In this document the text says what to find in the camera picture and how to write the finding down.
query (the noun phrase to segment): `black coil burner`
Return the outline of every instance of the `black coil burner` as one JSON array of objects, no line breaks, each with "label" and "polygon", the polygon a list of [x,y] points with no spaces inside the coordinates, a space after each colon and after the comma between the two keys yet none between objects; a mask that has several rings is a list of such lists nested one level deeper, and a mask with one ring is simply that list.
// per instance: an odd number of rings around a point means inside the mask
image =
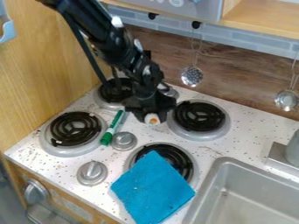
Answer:
[{"label": "black coil burner", "polygon": [[174,120],[188,131],[216,130],[226,120],[226,115],[219,108],[205,102],[184,101],[173,115]]},{"label": "black coil burner", "polygon": [[172,167],[175,168],[186,181],[190,182],[193,175],[193,163],[183,151],[169,144],[152,144],[144,146],[137,152],[134,163],[150,151],[156,151],[170,163],[170,165],[172,165]]},{"label": "black coil burner", "polygon": [[115,79],[108,81],[112,88],[101,85],[98,89],[98,94],[105,102],[122,102],[133,95],[131,80],[128,78],[119,79],[122,83],[122,91],[117,89]]},{"label": "black coil burner", "polygon": [[65,113],[51,122],[52,145],[74,146],[88,142],[101,131],[96,116],[87,112]]}]

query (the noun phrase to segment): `wooden panel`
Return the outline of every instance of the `wooden panel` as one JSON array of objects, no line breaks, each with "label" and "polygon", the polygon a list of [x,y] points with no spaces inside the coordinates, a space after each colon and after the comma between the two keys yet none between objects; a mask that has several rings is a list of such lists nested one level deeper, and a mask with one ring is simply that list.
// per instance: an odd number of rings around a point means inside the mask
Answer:
[{"label": "wooden panel", "polygon": [[[17,189],[19,191],[22,191],[26,187],[25,179],[36,179],[41,183],[48,191],[50,191],[51,197],[48,199],[48,203],[51,204],[52,206],[58,208],[60,211],[70,215],[73,217],[76,221],[79,223],[84,223],[84,224],[99,224],[99,223],[106,223],[106,224],[117,224],[118,222],[107,217],[105,214],[100,213],[99,211],[95,210],[91,206],[87,205],[86,203],[82,202],[79,199],[74,198],[73,196],[61,191],[59,188],[57,188],[54,185],[49,184],[42,178],[24,170],[20,166],[13,164],[11,161],[7,161],[8,166],[16,175],[15,178],[15,183],[17,186]],[[74,208],[74,205],[80,209],[83,209],[84,211],[88,212],[92,217],[93,221],[89,222],[88,220],[82,218],[79,216],[77,213],[75,213],[73,210],[70,210],[66,206],[64,206],[64,202],[67,201],[67,204],[71,205],[71,207]]]},{"label": "wooden panel", "polygon": [[232,10],[242,0],[224,0],[222,16],[225,16],[230,10]]},{"label": "wooden panel", "polygon": [[2,154],[1,152],[0,152],[0,163],[3,164],[3,167],[6,170],[7,175],[10,179],[10,183],[11,183],[12,187],[15,189],[15,192],[17,193],[17,196],[18,196],[22,206],[24,208],[27,208],[27,205],[26,205],[26,203],[24,201],[24,198],[23,198],[23,194],[21,192],[22,189],[20,187],[20,184],[18,183],[18,176],[14,172],[14,169],[10,165],[9,161],[7,159],[5,159],[4,154]]},{"label": "wooden panel", "polygon": [[[186,88],[180,73],[193,62],[191,40],[161,31],[127,27],[140,39],[144,49],[152,51],[153,60],[161,66],[166,80]],[[283,112],[274,104],[276,93],[289,86],[292,59],[208,42],[204,42],[202,52],[212,57],[198,56],[205,77],[192,90],[299,121],[297,110]]]},{"label": "wooden panel", "polygon": [[98,83],[58,13],[33,0],[6,3],[17,38],[0,45],[0,151]]}]

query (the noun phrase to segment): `hanging utensil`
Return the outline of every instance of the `hanging utensil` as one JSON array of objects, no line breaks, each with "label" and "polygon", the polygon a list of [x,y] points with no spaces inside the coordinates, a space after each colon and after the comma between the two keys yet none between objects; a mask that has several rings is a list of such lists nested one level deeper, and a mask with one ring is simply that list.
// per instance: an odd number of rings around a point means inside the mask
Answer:
[{"label": "hanging utensil", "polygon": [[181,80],[182,82],[189,87],[196,87],[203,79],[204,74],[201,71],[201,69],[198,67],[198,53],[201,48],[201,43],[197,51],[194,49],[194,29],[192,30],[192,36],[191,36],[191,49],[193,52],[195,52],[194,61],[191,66],[186,67],[183,72],[181,73]]},{"label": "hanging utensil", "polygon": [[292,65],[292,80],[289,84],[289,88],[282,90],[275,97],[276,107],[282,109],[286,112],[294,109],[299,102],[299,96],[295,92],[296,83],[298,82],[299,75],[296,74],[296,60],[299,53],[299,49],[297,50],[296,56]]}]

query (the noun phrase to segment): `wooden shelf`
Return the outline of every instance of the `wooden shelf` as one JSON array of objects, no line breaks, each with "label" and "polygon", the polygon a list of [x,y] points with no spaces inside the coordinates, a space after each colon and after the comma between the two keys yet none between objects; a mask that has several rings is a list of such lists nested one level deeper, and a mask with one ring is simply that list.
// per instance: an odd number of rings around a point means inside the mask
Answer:
[{"label": "wooden shelf", "polygon": [[[150,11],[173,18],[194,20],[191,17],[182,17],[115,0],[102,0],[101,2],[133,10]],[[299,4],[279,0],[242,0],[216,25],[299,39]]]}]

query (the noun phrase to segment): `green marker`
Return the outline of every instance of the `green marker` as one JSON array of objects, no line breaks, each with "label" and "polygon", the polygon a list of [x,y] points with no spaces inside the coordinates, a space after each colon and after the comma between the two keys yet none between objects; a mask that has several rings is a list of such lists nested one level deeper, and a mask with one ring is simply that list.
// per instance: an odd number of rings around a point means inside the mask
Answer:
[{"label": "green marker", "polygon": [[119,111],[117,111],[115,118],[113,119],[113,121],[111,122],[109,128],[106,130],[106,133],[103,135],[103,137],[101,138],[100,142],[102,145],[109,145],[113,134],[116,132],[118,126],[120,125],[122,118],[124,117],[125,112],[124,110],[120,109]]}]

